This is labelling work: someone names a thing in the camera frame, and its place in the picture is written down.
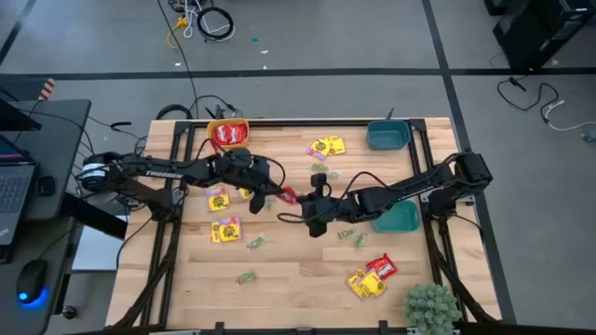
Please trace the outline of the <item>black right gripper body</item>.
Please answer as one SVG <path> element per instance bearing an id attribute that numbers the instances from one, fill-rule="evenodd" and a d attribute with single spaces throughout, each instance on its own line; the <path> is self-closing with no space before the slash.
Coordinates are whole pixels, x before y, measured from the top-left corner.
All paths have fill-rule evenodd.
<path id="1" fill-rule="evenodd" d="M 349 215 L 345 209 L 345 199 L 349 192 L 349 186 L 339 197 L 332 197 L 330 194 L 324 195 L 323 188 L 330 187 L 327 183 L 325 173 L 317 173 L 311 176 L 311 185 L 314 191 L 309 196 L 309 207 L 302 210 L 305 225 L 308 228 L 311 237 L 320 237 L 327 233 L 327 225 L 332 221 L 349 222 Z"/>

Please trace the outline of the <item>orange plastic bin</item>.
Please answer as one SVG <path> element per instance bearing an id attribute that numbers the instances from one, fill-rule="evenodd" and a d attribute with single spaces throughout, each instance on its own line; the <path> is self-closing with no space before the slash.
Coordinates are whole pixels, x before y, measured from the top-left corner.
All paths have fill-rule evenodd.
<path id="1" fill-rule="evenodd" d="M 237 125 L 237 124 L 245 124 L 248 128 L 248 137 L 245 141 L 240 144 L 228 144 L 228 145 L 220 145 L 213 139 L 213 130 L 216 126 L 221 124 L 229 124 L 230 126 Z M 221 146 L 224 149 L 232 149 L 232 148 L 242 148 L 246 147 L 249 143 L 249 136 L 250 136 L 250 126 L 247 119 L 244 118 L 232 118 L 232 119 L 220 119 L 220 120 L 212 120 L 209 122 L 207 127 L 207 138 L 210 140 L 211 145 L 215 147 L 216 145 Z"/>

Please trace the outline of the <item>green teal plastic bin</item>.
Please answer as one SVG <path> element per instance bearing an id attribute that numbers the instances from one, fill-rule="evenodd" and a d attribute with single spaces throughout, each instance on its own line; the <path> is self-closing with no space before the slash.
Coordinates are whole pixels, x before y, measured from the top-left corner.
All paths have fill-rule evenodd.
<path id="1" fill-rule="evenodd" d="M 372 221 L 379 233 L 399 234 L 416 231 L 421 225 L 418 206 L 411 200 L 395 204 L 389 211 Z"/>

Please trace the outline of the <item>dark teal plastic bin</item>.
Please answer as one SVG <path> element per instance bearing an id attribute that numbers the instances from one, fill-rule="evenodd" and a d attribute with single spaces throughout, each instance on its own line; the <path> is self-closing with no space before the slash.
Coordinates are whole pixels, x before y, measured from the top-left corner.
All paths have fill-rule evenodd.
<path id="1" fill-rule="evenodd" d="M 374 151 L 400 150 L 411 141 L 410 125 L 402 120 L 372 121 L 367 126 L 366 140 Z"/>

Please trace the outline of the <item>green artificial plant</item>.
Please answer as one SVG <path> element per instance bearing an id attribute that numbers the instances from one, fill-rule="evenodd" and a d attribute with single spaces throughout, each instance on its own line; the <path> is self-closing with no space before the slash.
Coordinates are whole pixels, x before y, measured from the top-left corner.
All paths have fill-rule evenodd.
<path id="1" fill-rule="evenodd" d="M 462 317 L 455 296 L 445 286 L 413 286 L 404 298 L 404 314 L 422 335 L 453 335 L 454 322 Z"/>

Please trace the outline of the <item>black desk leg bar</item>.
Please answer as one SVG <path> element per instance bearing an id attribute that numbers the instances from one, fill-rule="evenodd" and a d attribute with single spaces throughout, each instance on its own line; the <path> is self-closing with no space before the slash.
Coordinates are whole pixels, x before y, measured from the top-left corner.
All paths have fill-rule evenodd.
<path id="1" fill-rule="evenodd" d="M 65 194 L 60 207 L 60 217 L 71 217 L 79 223 L 89 226 L 114 238 L 124 239 L 128 224 L 109 214 L 103 209 L 97 208 L 88 202 L 94 194 L 75 196 Z"/>

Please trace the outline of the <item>black office desk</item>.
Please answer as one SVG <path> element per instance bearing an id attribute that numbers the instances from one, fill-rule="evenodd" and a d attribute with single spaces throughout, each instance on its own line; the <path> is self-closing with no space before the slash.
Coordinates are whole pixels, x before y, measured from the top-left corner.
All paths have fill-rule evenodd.
<path id="1" fill-rule="evenodd" d="M 84 137 L 91 107 L 90 100 L 47 100 L 16 102 L 14 106 L 30 114 L 42 128 L 38 131 L 2 131 L 0 134 L 14 142 L 38 163 L 38 174 L 50 176 L 56 191 L 42 196 L 32 191 L 24 219 L 47 221 L 73 214 L 80 198 L 66 192 L 71 178 L 79 143 Z"/>

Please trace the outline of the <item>small black puck device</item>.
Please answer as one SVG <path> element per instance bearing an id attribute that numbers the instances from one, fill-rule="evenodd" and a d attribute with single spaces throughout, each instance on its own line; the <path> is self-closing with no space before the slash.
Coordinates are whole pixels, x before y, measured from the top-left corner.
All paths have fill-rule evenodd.
<path id="1" fill-rule="evenodd" d="M 39 196 L 51 196 L 56 192 L 56 182 L 52 176 L 41 176 L 36 182 L 36 194 Z"/>

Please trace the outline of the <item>dark grey desk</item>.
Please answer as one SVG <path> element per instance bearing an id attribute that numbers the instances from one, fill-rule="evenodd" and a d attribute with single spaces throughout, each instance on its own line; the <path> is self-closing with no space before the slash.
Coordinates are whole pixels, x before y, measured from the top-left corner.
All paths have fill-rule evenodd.
<path id="1" fill-rule="evenodd" d="M 72 218 L 25 222 L 20 227 L 11 262 L 0 264 L 0 335 L 43 335 L 47 330 L 75 232 Z M 35 259 L 47 263 L 47 274 L 38 300 L 23 304 L 18 299 L 18 276 L 23 266 Z"/>

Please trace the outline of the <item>orange black striped marker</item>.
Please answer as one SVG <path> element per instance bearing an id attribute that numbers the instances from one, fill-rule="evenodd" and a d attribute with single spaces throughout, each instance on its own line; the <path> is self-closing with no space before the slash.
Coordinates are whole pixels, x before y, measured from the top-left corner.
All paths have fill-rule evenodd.
<path id="1" fill-rule="evenodd" d="M 40 89 L 38 100 L 47 101 L 50 99 L 52 92 L 56 86 L 56 81 L 53 78 L 48 78 Z"/>

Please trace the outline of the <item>black laptop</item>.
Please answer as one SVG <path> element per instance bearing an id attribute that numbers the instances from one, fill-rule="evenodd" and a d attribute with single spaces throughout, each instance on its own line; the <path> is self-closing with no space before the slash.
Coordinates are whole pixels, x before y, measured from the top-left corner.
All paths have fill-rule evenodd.
<path id="1" fill-rule="evenodd" d="M 0 135 L 0 247 L 12 244 L 34 185 L 37 164 Z"/>

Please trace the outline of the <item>black computer mouse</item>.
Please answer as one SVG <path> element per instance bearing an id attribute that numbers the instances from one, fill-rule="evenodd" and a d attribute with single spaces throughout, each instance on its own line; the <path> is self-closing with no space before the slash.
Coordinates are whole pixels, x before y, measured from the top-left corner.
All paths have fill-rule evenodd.
<path id="1" fill-rule="evenodd" d="M 29 304 L 38 300 L 43 292 L 47 274 L 47 262 L 34 259 L 21 269 L 16 282 L 17 298 L 21 303 Z"/>

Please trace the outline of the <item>black monitor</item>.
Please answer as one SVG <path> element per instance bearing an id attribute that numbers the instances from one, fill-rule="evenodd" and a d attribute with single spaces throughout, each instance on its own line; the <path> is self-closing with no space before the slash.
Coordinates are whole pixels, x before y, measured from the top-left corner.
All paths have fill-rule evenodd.
<path id="1" fill-rule="evenodd" d="M 41 124 L 0 99 L 0 131 L 34 131 L 41 128 Z"/>

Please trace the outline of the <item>black computer cabinet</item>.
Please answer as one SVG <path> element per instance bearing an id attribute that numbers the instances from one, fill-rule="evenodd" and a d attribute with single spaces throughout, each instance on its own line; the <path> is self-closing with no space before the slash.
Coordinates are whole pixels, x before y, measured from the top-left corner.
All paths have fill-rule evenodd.
<path id="1" fill-rule="evenodd" d="M 488 60 L 494 68 L 533 71 L 554 67 L 574 51 L 596 50 L 596 0 L 483 0 L 495 18 L 500 47 Z"/>

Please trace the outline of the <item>black aluminium rig frame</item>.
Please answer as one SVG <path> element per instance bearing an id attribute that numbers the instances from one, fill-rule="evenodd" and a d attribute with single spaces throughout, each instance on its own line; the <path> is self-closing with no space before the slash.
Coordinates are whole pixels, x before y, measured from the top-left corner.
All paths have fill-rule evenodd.
<path id="1" fill-rule="evenodd" d="M 305 194 L 311 189 L 314 158 L 307 146 L 330 135 L 344 138 L 345 154 L 332 156 L 327 166 L 341 176 L 332 181 L 335 195 L 347 185 L 356 188 L 377 181 L 394 183 L 425 170 L 458 151 L 447 118 L 415 121 L 410 145 L 397 151 L 373 151 L 366 142 L 365 119 L 272 119 L 251 122 L 249 148 L 272 157 L 274 180 Z M 271 210 L 249 213 L 248 205 L 231 193 L 231 207 L 224 217 L 238 216 L 243 240 L 228 244 L 210 241 L 210 225 L 217 214 L 207 208 L 203 190 L 195 188 L 186 198 L 173 278 L 156 289 L 147 319 L 164 322 L 170 329 L 196 329 L 207 334 L 324 335 L 402 332 L 406 329 L 403 300 L 417 284 L 436 281 L 424 229 L 408 234 L 379 234 L 369 223 L 364 247 L 356 250 L 351 240 L 340 239 L 344 223 L 333 223 L 328 232 L 313 238 L 301 224 L 277 218 L 291 205 L 275 200 Z M 265 234 L 266 243 L 247 250 L 245 241 Z M 346 280 L 358 269 L 371 271 L 367 263 L 387 253 L 398 272 L 383 282 L 386 291 L 361 301 Z M 248 271 L 257 279 L 243 285 L 237 277 Z"/>

